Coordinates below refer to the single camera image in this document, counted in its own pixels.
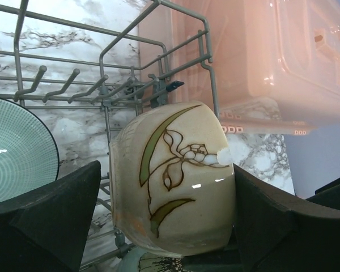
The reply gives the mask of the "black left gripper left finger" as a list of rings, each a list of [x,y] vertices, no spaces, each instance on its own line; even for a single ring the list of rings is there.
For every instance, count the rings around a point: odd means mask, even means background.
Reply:
[[[0,202],[0,271],[79,271],[100,181],[92,161]]]

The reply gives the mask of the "beige patterned bowl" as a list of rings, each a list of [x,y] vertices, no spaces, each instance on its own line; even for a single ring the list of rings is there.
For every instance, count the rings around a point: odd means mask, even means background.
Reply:
[[[109,144],[114,226],[164,257],[224,248],[235,221],[227,138],[204,103],[165,105],[131,120]]]

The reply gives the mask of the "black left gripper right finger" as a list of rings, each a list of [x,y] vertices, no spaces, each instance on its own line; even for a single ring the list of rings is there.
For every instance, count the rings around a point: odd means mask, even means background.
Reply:
[[[234,171],[244,271],[340,271],[340,199],[301,199]]]

